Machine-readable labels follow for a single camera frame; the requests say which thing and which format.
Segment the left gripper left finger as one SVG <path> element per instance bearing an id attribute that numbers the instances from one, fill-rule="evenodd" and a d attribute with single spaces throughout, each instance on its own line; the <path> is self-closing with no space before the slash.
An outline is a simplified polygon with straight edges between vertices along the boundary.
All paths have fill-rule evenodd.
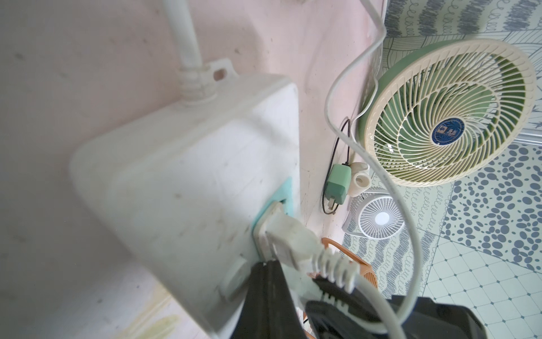
<path id="1" fill-rule="evenodd" d="M 257 263 L 251 269 L 244 306 L 231 338 L 306 338 L 279 261 Z"/>

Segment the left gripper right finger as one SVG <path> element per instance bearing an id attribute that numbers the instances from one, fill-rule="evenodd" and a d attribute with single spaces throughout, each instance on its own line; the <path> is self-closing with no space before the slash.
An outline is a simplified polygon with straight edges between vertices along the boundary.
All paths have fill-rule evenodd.
<path id="1" fill-rule="evenodd" d="M 312 280 L 318 287 L 315 297 L 305 305 L 305 314 L 315 338 L 388 338 L 389 334 L 372 333 L 360 321 L 381 323 L 376 310 L 358 291 L 345 292 L 318 276 Z"/>

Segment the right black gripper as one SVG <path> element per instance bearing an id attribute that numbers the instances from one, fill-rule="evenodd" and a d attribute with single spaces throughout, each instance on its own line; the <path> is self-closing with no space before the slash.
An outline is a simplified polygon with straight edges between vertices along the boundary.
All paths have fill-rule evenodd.
<path id="1" fill-rule="evenodd" d="M 485 326 L 471 309 L 439 304 L 429 297 L 417 298 L 402 328 L 407 338 L 487 338 Z"/>

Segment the white plug of fan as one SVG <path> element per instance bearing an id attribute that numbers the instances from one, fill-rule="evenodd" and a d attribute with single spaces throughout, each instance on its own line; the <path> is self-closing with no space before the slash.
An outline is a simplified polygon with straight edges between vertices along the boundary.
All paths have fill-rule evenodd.
<path id="1" fill-rule="evenodd" d="M 319 275 L 348 293 L 356 287 L 358 266 L 326 249 L 312 231 L 285 213 L 279 201 L 271 203 L 260 217 L 253 238 L 266 261 L 278 260 L 300 273 Z"/>

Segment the green USB adapter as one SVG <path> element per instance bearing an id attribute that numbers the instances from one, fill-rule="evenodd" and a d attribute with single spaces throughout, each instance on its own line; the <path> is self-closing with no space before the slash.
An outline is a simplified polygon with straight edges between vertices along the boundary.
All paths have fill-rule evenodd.
<path id="1" fill-rule="evenodd" d="M 347 197 L 351 182 L 351 168 L 345 164 L 334 164 L 325 182 L 324 197 L 330 210 L 342 205 Z"/>

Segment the white power strip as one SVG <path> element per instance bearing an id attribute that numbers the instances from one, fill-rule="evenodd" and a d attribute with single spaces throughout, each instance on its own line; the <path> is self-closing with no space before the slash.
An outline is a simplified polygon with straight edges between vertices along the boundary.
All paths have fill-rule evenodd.
<path id="1" fill-rule="evenodd" d="M 165 1 L 181 97 L 80 147 L 86 206 L 212 338 L 233 334 L 272 203 L 299 212 L 299 94 L 286 76 L 204 62 L 189 6 Z"/>

